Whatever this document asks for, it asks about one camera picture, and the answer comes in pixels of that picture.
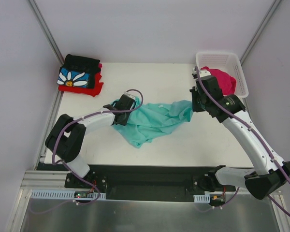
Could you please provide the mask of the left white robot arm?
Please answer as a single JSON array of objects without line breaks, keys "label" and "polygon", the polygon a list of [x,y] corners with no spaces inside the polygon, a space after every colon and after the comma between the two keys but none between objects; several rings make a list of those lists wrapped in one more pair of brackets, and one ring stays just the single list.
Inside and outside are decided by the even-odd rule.
[{"label": "left white robot arm", "polygon": [[80,187],[88,188],[93,177],[89,174],[89,165],[80,155],[84,137],[102,127],[125,126],[135,107],[136,97],[124,93],[119,100],[86,116],[71,117],[62,114],[46,138],[45,146],[57,155],[59,161],[64,162],[70,171],[77,174],[75,181]]}]

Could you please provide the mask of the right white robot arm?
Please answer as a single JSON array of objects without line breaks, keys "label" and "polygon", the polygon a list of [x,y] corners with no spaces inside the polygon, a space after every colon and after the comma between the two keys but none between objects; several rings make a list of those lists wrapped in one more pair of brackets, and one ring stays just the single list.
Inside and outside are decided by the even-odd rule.
[{"label": "right white robot arm", "polygon": [[199,181],[200,188],[214,192],[234,186],[248,190],[258,200],[290,182],[290,161],[279,156],[260,135],[242,101],[234,94],[223,95],[216,77],[195,67],[196,85],[190,89],[194,112],[207,112],[217,119],[241,145],[253,167],[231,168],[225,165],[210,170]]}]

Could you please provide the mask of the white plastic basket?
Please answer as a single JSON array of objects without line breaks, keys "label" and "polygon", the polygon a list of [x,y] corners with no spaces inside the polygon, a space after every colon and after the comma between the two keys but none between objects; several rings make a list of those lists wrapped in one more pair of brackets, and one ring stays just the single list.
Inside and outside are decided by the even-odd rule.
[{"label": "white plastic basket", "polygon": [[235,95],[246,98],[249,94],[246,79],[235,53],[225,51],[203,51],[196,53],[196,65],[199,68],[208,67],[223,71],[236,80]]}]

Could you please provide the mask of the teal t shirt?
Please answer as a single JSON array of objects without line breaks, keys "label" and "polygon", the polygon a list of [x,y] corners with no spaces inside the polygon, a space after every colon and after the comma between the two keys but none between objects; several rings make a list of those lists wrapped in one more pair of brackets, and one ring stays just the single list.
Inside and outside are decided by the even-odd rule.
[{"label": "teal t shirt", "polygon": [[125,126],[113,125],[113,128],[130,145],[140,148],[144,143],[172,134],[182,123],[190,122],[192,115],[191,101],[148,103],[131,112]]}]

